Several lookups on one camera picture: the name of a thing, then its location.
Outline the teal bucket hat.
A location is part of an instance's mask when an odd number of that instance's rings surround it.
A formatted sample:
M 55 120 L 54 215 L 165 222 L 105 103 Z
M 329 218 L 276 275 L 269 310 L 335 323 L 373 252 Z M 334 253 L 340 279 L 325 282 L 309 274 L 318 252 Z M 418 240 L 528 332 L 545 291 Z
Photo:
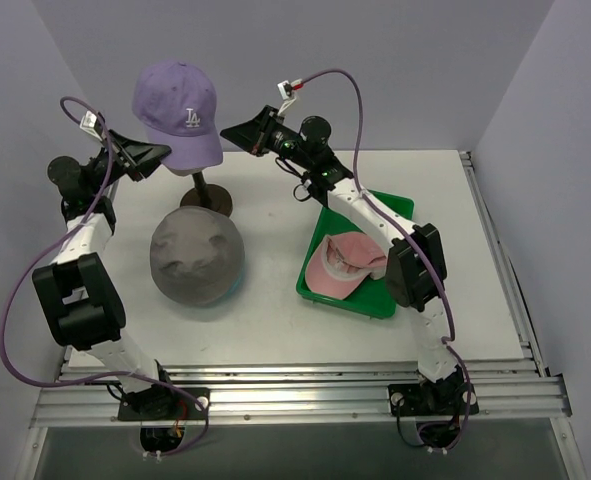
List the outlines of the teal bucket hat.
M 222 299 L 223 301 L 225 301 L 225 300 L 227 300 L 228 298 L 232 297 L 232 296 L 233 296 L 233 295 L 236 293 L 236 291 L 237 291 L 237 290 L 240 288 L 240 286 L 243 284 L 244 277 L 245 277 L 245 271 L 246 271 L 246 267 L 245 267 L 245 266 L 243 266 L 243 267 L 240 269 L 240 271 L 239 271 L 239 273 L 238 273 L 238 275 L 237 275 L 237 277 L 236 277 L 235 281 L 234 281 L 234 282 L 233 282 L 233 283 L 230 285 L 229 289 L 228 289 L 228 290 L 226 291 L 226 293 L 225 293 L 225 294 L 224 294 L 224 295 L 221 297 L 221 299 Z

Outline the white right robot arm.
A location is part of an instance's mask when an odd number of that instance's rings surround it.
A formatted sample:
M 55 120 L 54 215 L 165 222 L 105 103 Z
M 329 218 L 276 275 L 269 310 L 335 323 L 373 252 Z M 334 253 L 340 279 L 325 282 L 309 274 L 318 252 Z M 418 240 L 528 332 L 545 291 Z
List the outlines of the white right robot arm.
M 221 130 L 223 139 L 256 157 L 274 153 L 303 170 L 301 183 L 323 207 L 343 216 L 385 253 L 385 285 L 404 308 L 415 310 L 412 331 L 417 366 L 424 382 L 419 400 L 430 412 L 444 411 L 455 400 L 447 380 L 461 370 L 453 311 L 444 281 L 446 262 L 438 229 L 397 215 L 363 187 L 328 144 L 330 124 L 322 117 L 305 118 L 298 130 L 285 126 L 278 110 L 265 106 L 255 117 Z

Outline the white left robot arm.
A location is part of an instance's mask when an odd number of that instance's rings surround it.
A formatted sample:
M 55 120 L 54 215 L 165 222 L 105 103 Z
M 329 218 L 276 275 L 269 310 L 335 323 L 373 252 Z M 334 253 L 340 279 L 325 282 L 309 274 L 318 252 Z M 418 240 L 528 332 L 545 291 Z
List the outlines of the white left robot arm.
M 119 379 L 123 402 L 154 419 L 175 411 L 177 395 L 163 367 L 126 333 L 124 305 L 101 259 L 116 226 L 112 201 L 101 188 L 123 176 L 150 177 L 170 152 L 113 133 L 85 165 L 69 156 L 53 159 L 47 176 L 62 197 L 68 237 L 52 262 L 32 273 L 56 343 L 99 360 Z

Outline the purple baseball cap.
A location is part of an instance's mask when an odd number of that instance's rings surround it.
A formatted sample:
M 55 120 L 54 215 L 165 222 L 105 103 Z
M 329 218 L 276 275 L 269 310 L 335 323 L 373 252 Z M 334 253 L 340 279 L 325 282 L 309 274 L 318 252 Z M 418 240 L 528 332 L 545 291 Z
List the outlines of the purple baseball cap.
M 132 112 L 151 143 L 171 148 L 165 167 L 206 169 L 223 162 L 216 109 L 212 81 L 193 64 L 159 62 L 144 68 L 136 80 Z

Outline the pink baseball cap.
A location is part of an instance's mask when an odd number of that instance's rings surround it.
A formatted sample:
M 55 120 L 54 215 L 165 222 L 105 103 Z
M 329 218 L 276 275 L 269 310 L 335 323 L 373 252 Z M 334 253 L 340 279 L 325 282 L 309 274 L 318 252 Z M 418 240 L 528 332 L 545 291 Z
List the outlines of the pink baseball cap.
M 364 233 L 325 235 L 308 261 L 304 278 L 313 293 L 344 300 L 366 278 L 381 279 L 386 264 L 386 254 Z

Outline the grey bucket hat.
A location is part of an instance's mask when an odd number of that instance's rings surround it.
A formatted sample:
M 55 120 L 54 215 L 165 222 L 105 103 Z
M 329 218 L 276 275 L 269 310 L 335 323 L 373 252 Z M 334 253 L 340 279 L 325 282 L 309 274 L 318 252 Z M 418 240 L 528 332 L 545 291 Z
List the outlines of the grey bucket hat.
M 166 297 L 207 306 L 221 300 L 245 266 L 244 241 L 230 218 L 202 207 L 179 207 L 155 229 L 149 265 Z

